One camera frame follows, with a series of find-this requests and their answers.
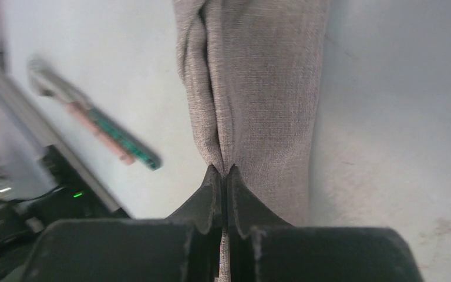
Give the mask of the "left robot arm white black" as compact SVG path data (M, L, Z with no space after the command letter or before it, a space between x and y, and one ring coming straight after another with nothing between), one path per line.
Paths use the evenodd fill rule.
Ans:
M110 211L80 174L54 146L46 148L42 163L55 187L28 199L0 199L0 280L21 266L42 230L62 219L127 218Z

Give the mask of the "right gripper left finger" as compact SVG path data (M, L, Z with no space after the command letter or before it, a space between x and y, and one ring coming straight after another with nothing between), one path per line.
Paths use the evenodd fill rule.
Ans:
M223 221L221 177L164 219L60 220L40 236L21 281L214 281Z

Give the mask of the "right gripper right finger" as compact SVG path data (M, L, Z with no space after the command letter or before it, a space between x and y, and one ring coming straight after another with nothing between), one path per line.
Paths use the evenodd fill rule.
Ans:
M387 227L295 227L226 178L231 281L422 281L407 242Z

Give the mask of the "grey cloth napkin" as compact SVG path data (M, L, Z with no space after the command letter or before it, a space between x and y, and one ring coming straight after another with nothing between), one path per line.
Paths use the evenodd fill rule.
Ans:
M329 1L174 1L193 137L237 166L276 215L303 226Z

